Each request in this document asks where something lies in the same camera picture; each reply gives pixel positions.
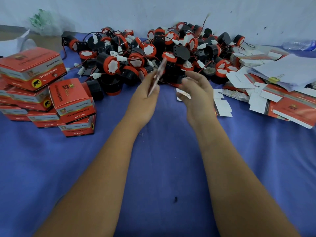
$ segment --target brown surface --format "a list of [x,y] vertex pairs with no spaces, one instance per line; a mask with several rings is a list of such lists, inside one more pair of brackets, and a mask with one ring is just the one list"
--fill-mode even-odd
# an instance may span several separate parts
[[[0,29],[0,41],[11,40],[21,36],[25,31],[2,31]],[[38,34],[30,33],[28,38],[35,41],[36,45],[46,49],[60,52],[62,50],[61,37],[43,37]]]

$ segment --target water bottle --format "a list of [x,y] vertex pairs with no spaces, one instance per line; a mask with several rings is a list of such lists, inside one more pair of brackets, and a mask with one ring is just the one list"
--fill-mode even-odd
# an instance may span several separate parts
[[282,44],[287,50],[316,51],[316,40],[289,40]]

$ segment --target blue tablecloth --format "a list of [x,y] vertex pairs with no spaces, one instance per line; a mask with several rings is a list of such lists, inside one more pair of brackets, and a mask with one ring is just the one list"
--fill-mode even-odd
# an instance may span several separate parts
[[[75,52],[67,54],[66,67],[80,63]],[[0,115],[0,236],[36,231],[93,161],[135,89],[124,86],[96,102],[94,135],[66,138],[59,128]],[[198,143],[175,93],[160,87],[154,116],[135,141],[115,236],[219,236]],[[316,129],[225,99],[233,117],[219,121],[230,140],[300,234],[316,236]]]

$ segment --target blue bottle label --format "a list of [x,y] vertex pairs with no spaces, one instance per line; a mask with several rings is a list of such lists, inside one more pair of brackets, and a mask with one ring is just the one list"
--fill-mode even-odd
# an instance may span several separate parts
[[304,50],[304,51],[316,51],[316,41],[315,40],[313,40],[312,41],[312,43],[311,43],[311,45],[310,45],[310,47],[309,48],[307,48],[306,50]]

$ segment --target forearm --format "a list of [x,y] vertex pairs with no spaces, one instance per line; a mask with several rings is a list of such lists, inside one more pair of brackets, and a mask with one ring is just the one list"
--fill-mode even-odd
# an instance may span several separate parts
[[112,236],[138,129],[123,119],[35,236]]
[[217,120],[196,134],[221,236],[299,236]]

